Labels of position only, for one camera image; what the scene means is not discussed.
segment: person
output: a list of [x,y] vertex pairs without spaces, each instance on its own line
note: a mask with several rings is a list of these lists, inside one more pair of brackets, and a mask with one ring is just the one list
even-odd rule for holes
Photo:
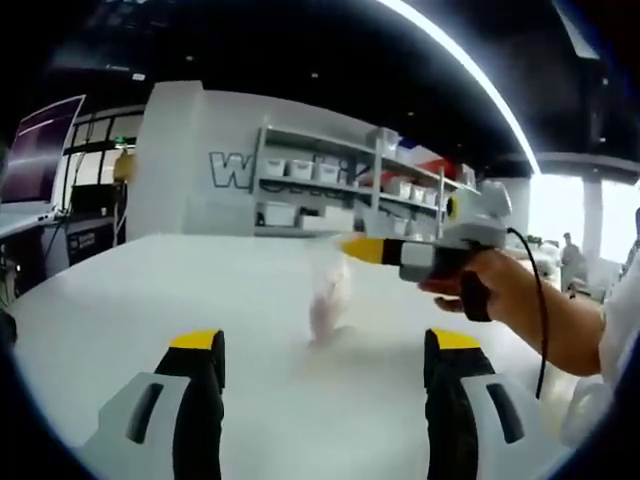
[[624,265],[622,265],[620,278],[624,277],[627,274],[629,267],[636,257],[636,252],[638,251],[638,249],[640,249],[640,208],[636,210],[636,239],[633,241],[633,245],[631,245],[629,255],[627,255],[627,261],[624,262]]
[[[467,270],[475,272],[489,289],[489,317],[511,328],[532,348],[541,351],[542,325],[537,283],[534,275],[517,260],[497,250],[478,253]],[[420,285],[424,291],[438,291],[429,282]],[[621,378],[626,361],[640,331],[640,255],[632,262],[627,275],[599,308],[586,302],[575,302],[542,281],[542,294],[548,311],[549,362],[565,372],[587,377],[601,374],[603,389],[609,392]],[[462,312],[460,298],[438,296],[436,305],[447,312]],[[611,395],[600,398],[611,398]],[[596,411],[606,412],[608,405]],[[585,430],[585,435],[597,423]]]
[[585,259],[582,253],[580,253],[580,249],[571,241],[571,234],[567,232],[563,237],[566,245],[562,250],[560,289],[563,292],[568,292],[571,290],[571,286],[576,279],[586,282],[587,269]]

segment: white pillar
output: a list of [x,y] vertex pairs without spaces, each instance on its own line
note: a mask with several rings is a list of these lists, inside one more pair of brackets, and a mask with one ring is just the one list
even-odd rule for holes
[[602,180],[584,180],[584,240],[582,251],[589,265],[600,256],[602,242]]
[[158,83],[145,108],[129,186],[127,240],[181,233],[204,92],[199,81]]

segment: yellow object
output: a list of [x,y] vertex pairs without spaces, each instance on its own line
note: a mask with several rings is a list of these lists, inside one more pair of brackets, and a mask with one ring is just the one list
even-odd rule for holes
[[458,216],[458,199],[455,196],[449,197],[447,202],[447,217],[449,220],[455,220]]
[[438,338],[438,345],[441,350],[453,350],[461,348],[480,348],[478,341],[462,333],[449,332],[447,330],[440,330],[437,328],[431,329]]
[[199,350],[211,350],[213,338],[220,330],[200,330],[197,332],[180,335],[173,339],[171,348],[195,348]]
[[133,179],[136,170],[136,156],[123,150],[113,166],[113,180],[116,182],[129,182]]
[[384,250],[384,239],[356,237],[347,240],[341,245],[344,253],[350,257],[357,258],[367,263],[382,263],[382,252]]

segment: ceiling light strip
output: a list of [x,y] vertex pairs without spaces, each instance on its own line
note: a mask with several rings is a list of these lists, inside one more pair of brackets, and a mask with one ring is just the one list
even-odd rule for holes
[[516,120],[515,115],[505,102],[502,95],[498,92],[496,87],[493,86],[491,80],[484,74],[484,72],[480,69],[480,67],[471,59],[471,57],[465,52],[460,45],[458,45],[449,35],[447,35],[440,27],[438,27],[435,23],[431,22],[424,15],[418,12],[415,8],[407,5],[402,0],[376,0],[391,10],[396,12],[399,15],[402,15],[404,18],[409,20],[411,23],[416,25],[418,28],[424,30],[431,38],[433,38],[436,42],[442,45],[453,57],[460,62],[460,64],[475,78],[475,80],[480,84],[482,88],[484,88],[485,92],[489,95],[493,103],[496,104],[500,113],[505,118],[513,134],[516,136],[516,139],[520,143],[522,150],[524,151],[529,164],[531,165],[531,170],[534,175],[540,174],[540,166],[536,160],[535,154],[533,153],[533,149],[531,145],[529,145],[529,141],[520,127],[520,124]]

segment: black handle grip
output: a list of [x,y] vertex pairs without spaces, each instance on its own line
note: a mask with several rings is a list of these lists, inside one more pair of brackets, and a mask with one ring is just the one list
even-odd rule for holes
[[474,272],[464,272],[460,278],[460,300],[464,314],[472,322],[490,322],[487,304],[491,292]]

